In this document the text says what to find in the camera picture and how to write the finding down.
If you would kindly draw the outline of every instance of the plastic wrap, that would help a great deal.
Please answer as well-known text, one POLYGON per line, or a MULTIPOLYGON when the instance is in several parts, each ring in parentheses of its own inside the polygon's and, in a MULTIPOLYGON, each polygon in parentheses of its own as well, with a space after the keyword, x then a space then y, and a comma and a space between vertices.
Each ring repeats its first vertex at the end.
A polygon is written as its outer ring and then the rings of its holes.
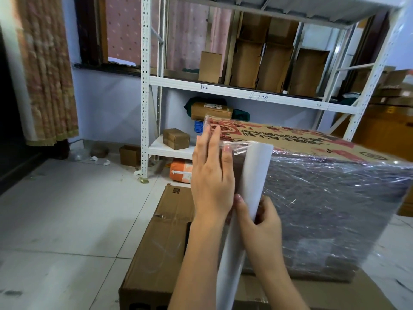
MULTIPOLYGON (((217 124, 234 149, 236 181, 251 137, 274 145, 264 194, 282 221, 290 276, 351 281, 401 205, 413 164, 314 131, 210 116, 204 126, 217 124)), ((243 271, 252 272, 247 260, 243 271)))

